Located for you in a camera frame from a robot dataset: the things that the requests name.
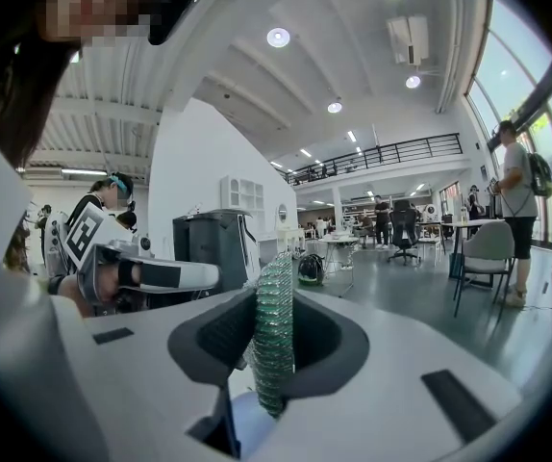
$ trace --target chair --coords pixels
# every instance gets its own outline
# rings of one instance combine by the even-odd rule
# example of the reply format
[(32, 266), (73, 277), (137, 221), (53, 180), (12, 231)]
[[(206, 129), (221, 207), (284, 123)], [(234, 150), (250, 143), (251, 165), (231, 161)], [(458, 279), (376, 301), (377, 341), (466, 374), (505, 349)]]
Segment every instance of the chair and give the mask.
[(500, 286), (503, 283), (503, 277), (506, 275), (507, 282), (505, 283), (505, 292), (496, 322), (500, 321), (500, 317), (503, 314), (503, 308), (505, 307), (505, 300), (507, 299), (509, 279), (514, 269), (514, 250), (514, 236), (511, 227), (509, 227), (509, 224), (504, 220), (495, 220), (484, 224), (479, 228), (475, 236), (463, 243), (460, 277), (453, 294), (454, 300), (458, 299), (456, 302), (456, 309), (453, 313), (454, 317), (458, 316), (460, 297), (462, 296), (464, 278), (467, 273), (485, 275), (500, 274), (500, 281), (498, 282), (494, 300), (492, 301), (492, 303), (496, 302)]
[[(391, 262), (394, 258), (402, 257), (404, 259), (404, 265), (407, 265), (407, 257), (411, 259), (421, 260), (418, 255), (409, 253), (407, 249), (413, 247), (417, 243), (417, 231), (415, 228), (415, 219), (417, 217), (417, 211), (412, 207), (408, 207), (403, 210), (397, 210), (395, 207), (389, 218), (391, 219), (391, 225), (393, 226), (393, 238), (392, 243), (398, 248), (393, 255), (388, 258), (388, 262)], [(404, 231), (407, 232), (407, 238), (404, 238)]]

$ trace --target white pillar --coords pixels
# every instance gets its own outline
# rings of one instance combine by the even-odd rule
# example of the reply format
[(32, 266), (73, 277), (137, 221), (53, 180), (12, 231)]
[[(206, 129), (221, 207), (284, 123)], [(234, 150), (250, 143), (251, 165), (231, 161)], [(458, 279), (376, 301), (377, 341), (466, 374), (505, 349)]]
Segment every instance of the white pillar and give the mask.
[(340, 202), (340, 190), (338, 187), (332, 187), (332, 197), (334, 198), (334, 215), (336, 216), (336, 230), (342, 229), (342, 203)]

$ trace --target white chair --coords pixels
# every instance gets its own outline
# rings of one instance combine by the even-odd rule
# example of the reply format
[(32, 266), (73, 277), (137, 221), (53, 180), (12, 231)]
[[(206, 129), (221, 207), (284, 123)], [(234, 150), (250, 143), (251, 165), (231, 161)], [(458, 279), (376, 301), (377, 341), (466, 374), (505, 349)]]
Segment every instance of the white chair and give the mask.
[(475, 236), (463, 243), (460, 278), (458, 279), (456, 290), (453, 294), (454, 300), (457, 299), (456, 309), (453, 314), (454, 317), (458, 316), (460, 298), (462, 296), (464, 279), (467, 273), (485, 275), (500, 274), (500, 281), (498, 282), (494, 300), (492, 301), (492, 303), (496, 302), (500, 286), (503, 283), (503, 277), (506, 275), (507, 282), (505, 283), (505, 291), (497, 320), (500, 321), (500, 317), (503, 314), (503, 308), (505, 307), (505, 299), (507, 298), (509, 279), (514, 269), (514, 250), (515, 243), (511, 227), (503, 220), (495, 220), (482, 225)]

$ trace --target round ceiling light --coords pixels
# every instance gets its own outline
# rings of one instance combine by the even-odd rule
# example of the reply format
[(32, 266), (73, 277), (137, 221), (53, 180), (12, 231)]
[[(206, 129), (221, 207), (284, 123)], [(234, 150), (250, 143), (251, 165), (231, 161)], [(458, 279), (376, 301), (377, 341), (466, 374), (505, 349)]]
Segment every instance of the round ceiling light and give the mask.
[(289, 44), (291, 37), (287, 29), (277, 27), (267, 33), (267, 42), (274, 48), (282, 48)]
[(407, 82), (405, 84), (407, 88), (414, 89), (418, 87), (419, 84), (421, 84), (421, 79), (419, 79), (419, 77), (417, 77), (416, 75), (412, 75), (407, 79)]
[(342, 103), (336, 102), (332, 103), (327, 107), (327, 111), (330, 113), (340, 113), (342, 110)]

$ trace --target floor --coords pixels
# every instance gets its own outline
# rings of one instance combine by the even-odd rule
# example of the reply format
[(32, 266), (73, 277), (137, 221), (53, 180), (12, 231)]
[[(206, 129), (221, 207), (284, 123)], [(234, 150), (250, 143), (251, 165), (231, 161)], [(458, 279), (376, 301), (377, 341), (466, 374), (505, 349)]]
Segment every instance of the floor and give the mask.
[[(528, 281), (527, 307), (505, 308), (496, 323), (498, 306), (491, 304), (489, 290), (466, 287), (458, 317), (453, 317), (455, 281), (447, 278), (448, 256), (434, 266), (434, 250), (426, 249), (420, 265), (403, 266), (402, 260), (387, 262), (392, 253), (367, 249), (353, 254), (354, 286), (344, 299), (423, 321), (497, 369), (521, 391), (531, 394), (552, 373), (552, 251), (533, 248)], [(310, 251), (325, 256), (324, 245)], [(337, 261), (346, 261), (341, 250)], [(321, 288), (300, 289), (341, 295), (351, 282), (351, 272), (339, 270)]]

